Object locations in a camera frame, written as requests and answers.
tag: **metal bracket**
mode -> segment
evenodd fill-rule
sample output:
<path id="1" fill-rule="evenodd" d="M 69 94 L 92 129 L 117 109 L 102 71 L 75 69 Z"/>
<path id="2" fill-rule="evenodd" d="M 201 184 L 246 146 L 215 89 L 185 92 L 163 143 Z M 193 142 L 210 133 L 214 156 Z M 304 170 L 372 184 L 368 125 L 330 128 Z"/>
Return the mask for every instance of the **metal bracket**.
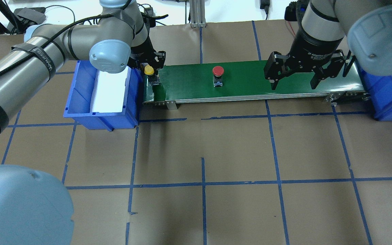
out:
<path id="1" fill-rule="evenodd" d="M 205 0 L 190 0 L 190 26 L 192 28 L 206 27 Z"/>
<path id="2" fill-rule="evenodd" d="M 167 106 L 168 110 L 177 110 L 178 109 L 178 107 L 176 106 L 175 101 L 173 101 L 173 100 L 165 101 L 165 103 L 166 103 L 166 106 Z"/>
<path id="3" fill-rule="evenodd" d="M 326 98 L 323 102 L 330 102 L 331 105 L 336 107 L 337 103 L 334 102 L 334 100 L 341 98 L 341 96 L 343 96 L 343 95 L 344 95 L 344 92 L 330 93 L 330 94 L 328 94 L 328 96 L 326 96 Z"/>

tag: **red button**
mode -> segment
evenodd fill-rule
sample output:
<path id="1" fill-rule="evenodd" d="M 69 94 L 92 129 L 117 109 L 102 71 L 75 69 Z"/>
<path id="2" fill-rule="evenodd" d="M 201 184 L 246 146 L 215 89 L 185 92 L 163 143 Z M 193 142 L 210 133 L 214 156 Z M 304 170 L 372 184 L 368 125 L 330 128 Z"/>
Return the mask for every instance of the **red button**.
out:
<path id="1" fill-rule="evenodd" d="M 222 76 L 223 75 L 223 73 L 225 72 L 225 70 L 223 69 L 223 67 L 221 67 L 221 66 L 215 66 L 214 68 L 213 68 L 213 74 L 215 75 L 215 76 Z"/>

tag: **yellow button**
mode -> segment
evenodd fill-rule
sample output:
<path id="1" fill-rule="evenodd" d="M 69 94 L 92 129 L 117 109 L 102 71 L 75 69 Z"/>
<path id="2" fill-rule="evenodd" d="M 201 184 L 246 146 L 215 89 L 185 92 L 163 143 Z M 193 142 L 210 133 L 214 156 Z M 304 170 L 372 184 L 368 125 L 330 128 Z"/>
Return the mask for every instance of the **yellow button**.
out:
<path id="1" fill-rule="evenodd" d="M 152 68 L 150 65 L 145 66 L 145 74 L 148 76 L 151 76 L 154 74 L 154 68 Z"/>

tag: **red wire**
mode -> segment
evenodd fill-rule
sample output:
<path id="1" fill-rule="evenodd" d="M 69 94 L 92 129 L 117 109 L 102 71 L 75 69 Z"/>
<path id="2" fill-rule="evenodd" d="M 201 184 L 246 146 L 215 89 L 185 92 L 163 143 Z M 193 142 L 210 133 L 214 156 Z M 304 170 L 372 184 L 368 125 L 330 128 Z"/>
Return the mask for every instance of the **red wire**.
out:
<path id="1" fill-rule="evenodd" d="M 294 36 L 296 36 L 296 33 L 293 30 L 293 27 L 291 26 L 291 23 L 288 21 L 288 24 L 290 25 L 291 31 L 293 32 Z"/>

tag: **blue plastic bin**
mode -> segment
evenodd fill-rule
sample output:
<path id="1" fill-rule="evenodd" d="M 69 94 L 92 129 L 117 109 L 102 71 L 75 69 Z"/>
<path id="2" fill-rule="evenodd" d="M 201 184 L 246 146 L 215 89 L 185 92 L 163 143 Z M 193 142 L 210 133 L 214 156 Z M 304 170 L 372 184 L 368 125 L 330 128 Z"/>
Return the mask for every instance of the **blue plastic bin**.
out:
<path id="1" fill-rule="evenodd" d="M 89 61 L 79 61 L 75 68 L 64 117 L 73 118 L 89 130 L 132 129 L 138 125 L 137 94 L 142 82 L 139 71 L 131 70 L 126 78 L 125 99 L 121 113 L 91 113 L 90 102 L 97 69 Z"/>
<path id="2" fill-rule="evenodd" d="M 392 76 L 374 76 L 361 70 L 364 85 L 369 91 L 379 121 L 392 121 Z"/>

